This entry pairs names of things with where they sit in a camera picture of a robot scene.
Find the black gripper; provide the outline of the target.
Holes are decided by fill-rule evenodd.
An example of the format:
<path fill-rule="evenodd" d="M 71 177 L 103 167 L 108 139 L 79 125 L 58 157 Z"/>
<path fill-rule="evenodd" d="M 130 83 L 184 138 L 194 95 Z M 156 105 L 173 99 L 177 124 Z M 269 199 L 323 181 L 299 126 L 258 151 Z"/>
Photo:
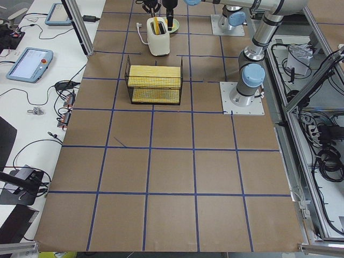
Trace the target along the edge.
<path fill-rule="evenodd" d="M 162 0 L 162 5 L 166 8 L 166 18 L 167 18 L 167 27 L 168 31 L 173 29 L 173 20 L 174 20 L 174 11 L 173 9 L 177 7 L 178 0 Z M 142 8 L 146 13 L 151 13 L 151 4 L 149 1 L 143 1 Z M 155 7 L 153 8 L 153 16 L 160 11 L 161 3 L 156 2 Z"/>

